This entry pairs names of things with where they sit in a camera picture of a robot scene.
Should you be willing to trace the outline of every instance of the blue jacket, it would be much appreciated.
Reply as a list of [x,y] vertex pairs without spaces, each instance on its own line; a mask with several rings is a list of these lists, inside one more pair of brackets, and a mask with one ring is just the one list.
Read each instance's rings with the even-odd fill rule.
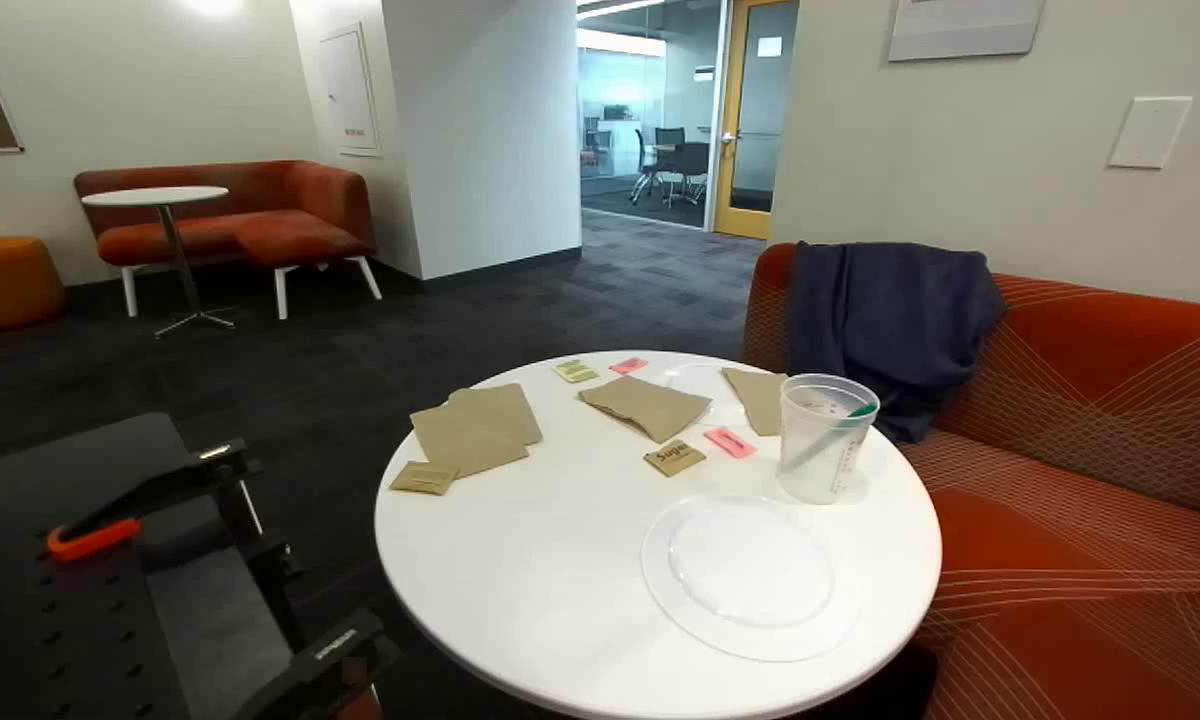
[[866,384],[893,438],[926,433],[1004,317],[980,251],[923,244],[797,244],[786,304],[786,372]]

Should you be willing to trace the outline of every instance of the orange ottoman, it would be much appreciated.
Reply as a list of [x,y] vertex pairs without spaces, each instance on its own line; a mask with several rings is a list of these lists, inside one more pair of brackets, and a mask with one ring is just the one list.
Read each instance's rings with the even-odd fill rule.
[[38,238],[0,235],[0,329],[48,320],[64,307],[64,285]]

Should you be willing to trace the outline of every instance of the light switch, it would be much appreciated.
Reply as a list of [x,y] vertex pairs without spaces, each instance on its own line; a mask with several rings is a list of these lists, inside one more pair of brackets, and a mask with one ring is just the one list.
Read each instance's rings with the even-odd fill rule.
[[1111,166],[1165,166],[1190,115],[1190,97],[1137,97],[1111,153]]

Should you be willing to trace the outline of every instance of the table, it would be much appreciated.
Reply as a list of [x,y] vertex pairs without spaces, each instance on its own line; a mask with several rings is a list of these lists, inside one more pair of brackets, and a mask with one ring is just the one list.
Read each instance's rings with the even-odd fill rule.
[[[592,410],[581,387],[612,381],[640,354],[636,376],[711,396],[678,438],[706,463],[662,480],[640,455],[656,443]],[[675,350],[571,354],[599,372],[563,384],[560,360],[511,367],[482,384],[519,384],[544,426],[526,460],[458,480],[446,496],[392,493],[389,480],[423,460],[406,436],[374,496],[374,547],[403,609],[477,675],[568,714],[782,714],[815,708],[880,670],[916,632],[940,576],[940,525],[910,463],[870,433],[839,504],[782,504],[772,466],[776,438],[748,433],[719,367]],[[731,426],[753,460],[714,450],[703,433]],[[782,504],[815,533],[845,590],[853,627],[812,660],[758,665],[706,649],[673,625],[640,576],[650,520],[682,496],[725,493]]]
[[156,215],[162,224],[173,264],[177,264],[177,275],[179,275],[183,294],[186,294],[186,317],[156,329],[156,341],[162,341],[166,330],[186,329],[186,323],[237,329],[232,320],[210,317],[210,312],[199,307],[199,289],[196,289],[196,275],[190,275],[190,264],[186,264],[186,246],[183,246],[183,238],[173,224],[173,208],[214,198],[214,197],[227,197],[227,188],[220,188],[220,184],[166,184],[166,188],[122,188],[122,193],[88,193],[88,197],[80,197],[80,202],[88,202],[88,208],[156,208]]
[[44,529],[183,463],[156,410],[0,455],[0,714],[232,714],[289,666],[237,545],[161,570],[137,545],[80,562],[44,557]]

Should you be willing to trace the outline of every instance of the glass wall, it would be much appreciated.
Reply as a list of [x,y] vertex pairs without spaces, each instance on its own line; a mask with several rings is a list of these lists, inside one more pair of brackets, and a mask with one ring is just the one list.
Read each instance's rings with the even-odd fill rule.
[[703,224],[714,42],[719,0],[581,11],[585,208]]

